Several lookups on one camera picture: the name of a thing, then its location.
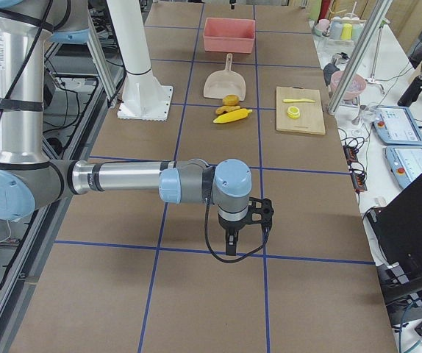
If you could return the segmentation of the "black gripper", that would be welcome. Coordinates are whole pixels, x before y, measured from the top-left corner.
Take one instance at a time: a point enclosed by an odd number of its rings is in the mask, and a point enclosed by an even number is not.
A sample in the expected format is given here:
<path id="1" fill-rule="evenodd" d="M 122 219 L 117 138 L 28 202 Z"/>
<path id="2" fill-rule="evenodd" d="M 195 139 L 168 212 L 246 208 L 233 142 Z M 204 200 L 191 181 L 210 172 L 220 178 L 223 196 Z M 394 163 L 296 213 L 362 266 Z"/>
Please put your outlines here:
<path id="1" fill-rule="evenodd" d="M 218 222 L 226 231 L 226 255 L 234 256 L 237 254 L 238 234 L 239 231 L 247 225 L 246 220 L 243 218 L 238 221 L 228 221 L 219 215 Z"/>

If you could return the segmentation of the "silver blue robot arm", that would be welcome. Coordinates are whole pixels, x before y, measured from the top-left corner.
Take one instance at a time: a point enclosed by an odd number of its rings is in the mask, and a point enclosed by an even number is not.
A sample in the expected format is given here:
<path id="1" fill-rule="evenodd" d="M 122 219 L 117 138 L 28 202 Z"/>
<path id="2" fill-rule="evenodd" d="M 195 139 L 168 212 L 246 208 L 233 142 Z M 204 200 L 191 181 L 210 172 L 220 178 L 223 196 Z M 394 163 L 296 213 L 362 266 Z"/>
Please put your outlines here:
<path id="1" fill-rule="evenodd" d="M 86 1 L 0 1 L 0 219 L 12 221 L 88 191 L 156 189 L 167 203 L 215 205 L 224 263 L 252 222 L 251 172 L 236 159 L 88 163 L 43 153 L 44 43 L 91 39 Z"/>

